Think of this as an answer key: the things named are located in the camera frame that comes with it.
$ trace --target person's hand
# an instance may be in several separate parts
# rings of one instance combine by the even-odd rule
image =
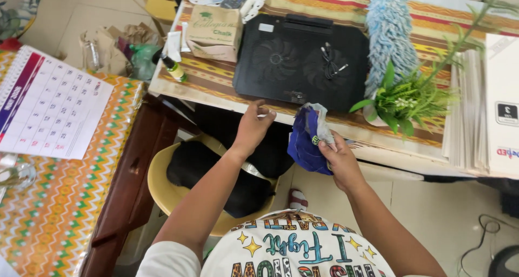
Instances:
[[[276,112],[269,111],[267,108],[260,108],[264,103],[265,100],[251,102],[249,108],[241,117],[238,134],[229,149],[243,161],[254,152],[265,137],[267,129],[276,119]]]
[[[334,130],[330,131],[335,139],[337,152],[334,152],[324,141],[319,141],[319,150],[330,163],[335,184],[339,189],[347,192],[358,184],[365,183],[364,176],[362,176],[354,153],[351,152],[344,138]]]

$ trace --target white t-shirt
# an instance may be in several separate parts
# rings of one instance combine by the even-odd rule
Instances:
[[[350,228],[284,210],[234,227],[200,266],[176,242],[152,245],[137,277],[394,277],[384,258]]]

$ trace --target black cord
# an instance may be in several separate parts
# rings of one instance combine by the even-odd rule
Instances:
[[[321,47],[321,51],[323,52],[322,56],[327,64],[324,66],[324,75],[327,79],[333,79],[334,75],[338,74],[339,71],[348,67],[347,64],[344,64],[341,68],[337,67],[337,65],[333,62],[333,52],[331,45],[326,42],[324,47]]]
[[[488,221],[486,222],[485,224],[483,224],[483,221],[481,220],[483,217],[488,217],[490,219],[492,219],[491,221]],[[465,272],[465,274],[467,274],[469,277],[472,277],[466,270],[465,268],[463,267],[463,259],[465,259],[465,257],[471,253],[471,252],[474,252],[476,251],[477,249],[481,248],[481,246],[483,245],[483,242],[485,240],[485,235],[486,233],[491,233],[491,234],[497,234],[500,230],[501,230],[501,224],[503,225],[506,225],[506,226],[509,226],[511,228],[514,228],[514,229],[518,229],[519,230],[519,227],[516,227],[516,226],[513,226],[505,221],[502,221],[501,219],[498,219],[494,216],[490,216],[488,214],[480,214],[479,217],[477,218],[477,220],[479,221],[480,223],[480,226],[481,228],[483,228],[483,233],[481,234],[481,240],[480,240],[480,244],[477,245],[476,247],[473,247],[471,248],[470,250],[466,251],[463,255],[461,255],[461,260],[460,260],[460,265],[461,265],[461,269],[463,270],[463,272]],[[488,229],[487,227],[489,225],[493,225],[493,226],[497,226],[496,229]]]

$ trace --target orange patterned tablecloth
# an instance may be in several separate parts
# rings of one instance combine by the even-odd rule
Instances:
[[[14,53],[0,53],[0,81]],[[22,155],[36,182],[0,204],[0,257],[20,276],[77,276],[128,138],[142,82],[94,74],[114,86],[83,160]]]
[[[466,6],[466,0],[455,1],[462,6]],[[331,19],[339,25],[364,29],[366,7],[369,2],[370,0],[266,0],[265,5],[260,9],[260,13],[273,15],[299,13],[309,17]],[[439,61],[435,50],[446,53],[447,43],[444,37],[446,36],[452,41],[457,40],[458,31],[451,23],[458,23],[462,28],[467,29],[472,23],[472,14],[415,1],[409,1],[408,6],[413,18],[411,41],[417,49],[418,57],[425,62],[421,70],[428,71],[432,61]],[[184,1],[184,10],[179,18],[176,30],[181,30],[180,22],[189,21],[192,7],[190,2]],[[502,34],[519,35],[519,21],[492,17],[492,22],[501,30]],[[475,31],[473,37],[483,39],[485,37],[484,31],[484,28]],[[238,95],[232,87],[235,63],[212,61],[194,57],[189,52],[183,52],[181,64],[188,74],[188,82],[183,83],[183,85],[230,101],[248,102],[251,99],[248,96]],[[177,83],[165,69],[162,69],[159,77]],[[451,66],[447,65],[440,71],[435,81],[438,88],[446,88],[450,85],[450,80]],[[289,115],[295,114],[295,110],[299,106],[275,100],[267,100],[267,103],[270,108],[277,112]],[[395,136],[388,127],[378,128],[367,123],[361,111],[355,114],[329,112],[327,120]],[[441,147],[445,119],[435,118],[434,120],[441,127],[436,127],[432,122],[426,122],[432,130],[432,133],[429,133],[415,123],[415,136],[408,138],[408,140]]]

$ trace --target person's arm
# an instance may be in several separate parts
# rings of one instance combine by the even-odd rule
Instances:
[[[260,144],[276,118],[274,111],[260,108],[264,103],[260,100],[250,104],[241,118],[232,147],[175,207],[153,243],[180,243],[202,260],[204,243],[229,198],[242,164]]]
[[[446,276],[436,259],[400,224],[367,184],[344,139],[335,131],[332,133],[338,152],[324,141],[319,142],[319,149],[330,162],[335,184],[348,196],[362,235],[378,249],[397,277]]]

